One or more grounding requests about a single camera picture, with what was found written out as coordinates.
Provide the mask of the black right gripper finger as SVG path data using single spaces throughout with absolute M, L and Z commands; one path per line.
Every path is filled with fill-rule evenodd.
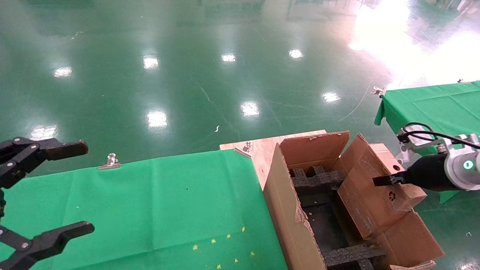
M 391 175 L 379 176 L 373 178 L 374 186 L 392 186 L 395 184 L 406 184 L 406 180 L 403 173 L 395 173 Z

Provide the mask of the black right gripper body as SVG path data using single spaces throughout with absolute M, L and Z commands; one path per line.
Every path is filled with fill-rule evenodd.
M 446 154 L 421 157 L 404 172 L 405 183 L 431 191 L 449 191 L 450 180 L 446 176 L 445 160 Z

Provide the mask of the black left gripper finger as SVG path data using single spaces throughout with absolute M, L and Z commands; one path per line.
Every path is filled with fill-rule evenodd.
M 41 260 L 61 254 L 67 243 L 77 237 L 94 232 L 90 222 L 77 222 L 52 229 L 28 239 L 5 226 L 1 226 L 1 243 L 15 251 L 7 259 L 1 261 L 2 270 L 29 270 Z
M 55 138 L 31 140 L 16 137 L 0 144 L 0 186 L 10 189 L 45 161 L 57 161 L 86 155 L 89 146 L 83 140 L 62 143 Z

